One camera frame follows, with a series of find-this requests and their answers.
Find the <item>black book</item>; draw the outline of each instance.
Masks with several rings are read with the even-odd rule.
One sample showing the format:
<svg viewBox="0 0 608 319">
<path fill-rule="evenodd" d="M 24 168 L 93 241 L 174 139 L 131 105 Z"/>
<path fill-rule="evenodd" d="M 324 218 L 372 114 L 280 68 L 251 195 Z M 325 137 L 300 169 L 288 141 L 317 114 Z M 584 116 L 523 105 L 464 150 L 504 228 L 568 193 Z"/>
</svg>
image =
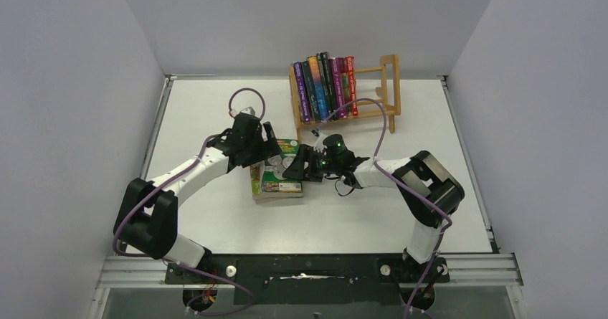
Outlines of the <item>black book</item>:
<svg viewBox="0 0 608 319">
<path fill-rule="evenodd" d="M 304 74 L 304 85 L 306 86 L 306 95 L 308 96 L 308 104 L 310 105 L 310 114 L 313 116 L 313 120 L 320 122 L 321 114 L 319 113 L 319 104 L 317 103 L 317 95 L 315 94 L 315 83 L 313 82 L 313 74 L 310 72 L 308 61 L 302 62 L 302 73 Z"/>
<path fill-rule="evenodd" d="M 338 105 L 338 98 L 336 97 L 336 86 L 333 84 L 333 72 L 331 71 L 331 66 L 329 64 L 329 53 L 321 52 L 321 63 L 323 64 L 323 71 L 325 72 L 325 80 L 327 92 L 329 95 L 329 105 L 331 107 L 331 112 L 338 109 L 340 105 Z M 336 113 L 332 120 L 337 120 L 340 118 L 340 114 Z"/>
<path fill-rule="evenodd" d="M 319 73 L 321 73 L 321 83 L 323 84 L 323 93 L 325 94 L 325 103 L 327 103 L 327 111 L 328 113 L 332 113 L 335 109 L 338 108 L 336 103 L 336 96 L 331 95 L 329 82 L 332 82 L 331 77 L 331 68 L 327 66 L 327 60 L 329 59 L 327 52 L 318 52 L 317 53 L 317 61 L 319 63 Z M 338 114 L 335 114 L 331 120 L 337 120 Z"/>
</svg>

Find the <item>white tabletop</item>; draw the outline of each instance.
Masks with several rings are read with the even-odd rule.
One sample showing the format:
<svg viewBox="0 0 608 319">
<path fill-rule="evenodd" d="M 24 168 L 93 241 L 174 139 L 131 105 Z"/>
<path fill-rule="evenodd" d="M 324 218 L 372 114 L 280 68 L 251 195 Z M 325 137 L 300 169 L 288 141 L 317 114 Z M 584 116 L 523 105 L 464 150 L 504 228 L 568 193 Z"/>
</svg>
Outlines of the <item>white tabletop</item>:
<svg viewBox="0 0 608 319">
<path fill-rule="evenodd" d="M 359 80 L 371 89 L 375 80 Z M 266 99 L 264 121 L 278 138 L 295 138 L 287 80 L 176 80 L 166 107 L 148 177 L 165 173 L 195 154 L 212 133 L 232 126 L 227 101 L 241 87 L 253 87 Z M 387 132 L 380 156 L 433 153 L 462 184 L 466 197 L 452 218 L 442 252 L 490 252 L 490 243 L 473 192 L 465 159 L 439 80 L 402 80 L 402 114 L 396 132 Z M 242 93 L 238 110 L 257 97 Z M 382 127 L 381 118 L 336 123 L 324 131 L 340 133 L 357 156 L 370 156 Z M 314 137 L 303 130 L 303 142 Z M 179 232 L 215 253 L 375 253 L 401 252 L 412 234 L 414 217 L 396 189 L 364 189 L 339 197 L 332 181 L 304 185 L 301 199 L 256 205 L 249 169 L 236 168 L 213 180 L 179 209 Z"/>
</svg>

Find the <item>book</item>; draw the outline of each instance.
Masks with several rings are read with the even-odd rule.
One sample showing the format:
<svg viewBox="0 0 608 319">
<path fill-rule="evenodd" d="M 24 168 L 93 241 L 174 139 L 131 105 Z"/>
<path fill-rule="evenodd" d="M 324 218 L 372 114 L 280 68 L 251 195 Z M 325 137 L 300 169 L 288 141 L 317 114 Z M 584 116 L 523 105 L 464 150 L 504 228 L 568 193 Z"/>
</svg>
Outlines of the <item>book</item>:
<svg viewBox="0 0 608 319">
<path fill-rule="evenodd" d="M 344 57 L 337 57 L 338 69 L 340 70 L 340 79 L 342 80 L 342 96 L 344 98 L 344 102 L 348 103 L 351 101 L 351 93 L 348 91 L 348 78 L 346 76 L 346 61 Z M 352 105 L 349 105 L 346 109 L 348 113 L 353 112 Z"/>
<path fill-rule="evenodd" d="M 308 95 L 306 94 L 306 86 L 304 85 L 302 62 L 296 62 L 293 64 L 293 74 L 295 75 L 295 83 L 298 86 L 300 109 L 302 109 L 302 121 L 304 123 L 308 123 L 310 122 L 310 111 L 308 110 Z"/>
<path fill-rule="evenodd" d="M 325 89 L 327 89 L 327 98 L 328 98 L 328 112 L 331 115 L 333 111 L 338 108 L 338 101 L 336 100 L 336 91 L 333 86 L 333 77 L 331 72 L 331 66 L 329 64 L 329 53 L 321 52 L 317 54 L 317 59 L 319 61 L 319 70 L 321 71 L 321 78 L 324 80 Z M 339 119 L 339 114 L 335 114 L 332 120 Z"/>
<path fill-rule="evenodd" d="M 323 90 L 323 84 L 321 83 L 321 74 L 319 71 L 319 62 L 317 61 L 317 57 L 309 56 L 308 64 L 310 65 L 310 73 L 313 76 L 313 84 L 315 86 L 315 93 L 317 95 L 317 104 L 319 105 L 321 120 L 325 120 L 327 116 L 329 116 L 329 113 L 327 110 L 325 91 Z"/>
<path fill-rule="evenodd" d="M 341 107 L 344 105 L 343 91 L 342 91 L 342 74 L 340 73 L 340 67 L 338 66 L 338 60 L 330 59 L 331 65 L 331 77 L 333 79 L 333 86 L 335 88 L 336 101 L 338 102 L 338 106 Z M 340 118 L 346 118 L 347 112 L 346 108 L 341 108 L 338 111 Z"/>
<path fill-rule="evenodd" d="M 319 121 L 321 120 L 321 113 L 319 111 L 315 83 L 313 82 L 313 75 L 310 73 L 310 65 L 308 64 L 308 61 L 302 62 L 302 73 L 304 74 L 304 85 L 306 86 L 306 95 L 308 96 L 310 113 L 315 121 Z"/>
<path fill-rule="evenodd" d="M 251 188 L 256 204 L 302 197 L 302 181 L 284 178 L 283 172 L 295 159 L 298 140 L 278 138 L 281 154 L 250 166 Z"/>
<path fill-rule="evenodd" d="M 357 99 L 357 94 L 355 91 L 357 84 L 356 84 L 356 80 L 355 80 L 354 59 L 355 59 L 355 57 L 352 57 L 352 56 L 346 57 L 346 74 L 348 77 L 348 92 L 349 92 L 351 100 Z M 353 116 L 359 116 L 359 110 L 357 108 L 357 103 L 353 103 L 352 108 L 353 108 Z"/>
</svg>

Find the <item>book spine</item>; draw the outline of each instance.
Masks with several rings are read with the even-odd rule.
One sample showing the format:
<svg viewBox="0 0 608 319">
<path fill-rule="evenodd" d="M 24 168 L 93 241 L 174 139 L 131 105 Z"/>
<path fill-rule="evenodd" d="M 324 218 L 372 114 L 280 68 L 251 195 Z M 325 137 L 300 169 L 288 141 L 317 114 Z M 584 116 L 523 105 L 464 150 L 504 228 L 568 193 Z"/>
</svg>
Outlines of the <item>book spine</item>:
<svg viewBox="0 0 608 319">
<path fill-rule="evenodd" d="M 348 103 L 351 101 L 351 95 L 348 91 L 348 78 L 346 76 L 346 62 L 344 61 L 344 57 L 338 57 L 336 59 L 338 63 L 338 69 L 340 70 L 340 80 L 342 81 L 342 98 L 344 98 L 344 102 Z M 353 107 L 349 105 L 346 108 L 348 113 L 353 112 Z"/>
<path fill-rule="evenodd" d="M 308 64 L 310 65 L 310 73 L 313 76 L 313 84 L 315 93 L 317 95 L 317 104 L 319 104 L 319 114 L 321 120 L 325 120 L 329 113 L 327 111 L 327 101 L 325 99 L 325 92 L 323 91 L 323 84 L 321 83 L 321 74 L 319 72 L 319 62 L 316 56 L 310 56 L 308 58 Z"/>
<path fill-rule="evenodd" d="M 351 100 L 357 99 L 356 94 L 356 81 L 355 81 L 355 57 L 346 57 L 346 74 L 348 76 L 348 91 L 351 95 Z M 359 116 L 359 110 L 357 109 L 357 103 L 353 103 L 353 116 Z"/>
<path fill-rule="evenodd" d="M 302 109 L 302 119 L 304 123 L 310 122 L 310 112 L 308 110 L 308 96 L 304 86 L 304 75 L 302 74 L 302 62 L 293 64 L 295 83 L 298 85 L 298 96 L 300 97 L 300 109 Z"/>
<path fill-rule="evenodd" d="M 336 101 L 338 102 L 338 107 L 344 105 L 344 98 L 342 96 L 342 74 L 340 74 L 340 67 L 338 66 L 338 60 L 330 59 L 331 64 L 331 74 L 333 78 L 333 86 L 336 89 Z M 338 111 L 340 118 L 346 118 L 346 108 L 340 108 Z"/>
<path fill-rule="evenodd" d="M 327 89 L 328 112 L 331 114 L 335 109 L 338 108 L 338 101 L 336 100 L 336 89 L 333 85 L 331 65 L 329 64 L 329 53 L 321 52 L 318 55 L 320 56 L 319 68 L 323 68 L 321 70 L 321 74 L 325 73 L 325 84 L 324 85 L 325 85 L 325 88 Z M 332 119 L 333 120 L 339 119 L 338 114 L 335 114 L 332 117 Z"/>
<path fill-rule="evenodd" d="M 308 104 L 310 104 L 310 113 L 316 121 L 321 120 L 319 112 L 319 104 L 317 103 L 317 95 L 313 82 L 313 75 L 310 73 L 310 65 L 308 61 L 302 62 L 302 73 L 304 74 L 304 84 L 306 86 L 306 95 L 308 96 Z"/>
</svg>

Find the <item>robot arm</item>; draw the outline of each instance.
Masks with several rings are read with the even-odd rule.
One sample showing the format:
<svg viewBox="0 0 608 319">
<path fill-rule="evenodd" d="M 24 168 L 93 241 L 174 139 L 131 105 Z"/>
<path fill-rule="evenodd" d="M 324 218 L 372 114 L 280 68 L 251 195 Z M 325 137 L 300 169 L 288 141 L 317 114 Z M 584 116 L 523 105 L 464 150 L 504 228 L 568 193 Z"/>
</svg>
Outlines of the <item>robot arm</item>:
<svg viewBox="0 0 608 319">
<path fill-rule="evenodd" d="M 262 127 L 266 139 L 262 137 Z M 259 118 L 239 113 L 232 128 L 211 138 L 202 155 L 196 155 L 150 181 L 132 180 L 125 191 L 114 233 L 128 213 L 155 191 L 156 194 L 128 220 L 119 232 L 119 239 L 154 259 L 163 258 L 202 270 L 211 251 L 177 233 L 179 207 L 200 188 L 233 168 L 246 167 L 279 153 L 280 147 L 270 123 L 260 124 Z M 175 178 L 193 164 L 196 165 L 189 172 Z M 156 188 L 173 178 L 168 186 Z M 152 213 L 146 213 L 144 207 L 152 208 Z"/>
<path fill-rule="evenodd" d="M 355 189 L 372 186 L 397 188 L 416 219 L 405 253 L 418 264 L 428 262 L 447 222 L 416 196 L 398 187 L 395 181 L 407 185 L 451 215 L 465 197 L 464 190 L 454 177 L 431 153 L 420 151 L 411 158 L 377 161 L 392 176 L 389 178 L 374 165 L 374 161 L 355 157 L 347 149 L 341 135 L 321 136 L 320 139 L 323 150 L 319 151 L 319 143 L 315 148 L 300 146 L 298 155 L 283 176 L 321 181 L 324 176 L 334 175 L 340 176 L 345 185 Z"/>
</svg>

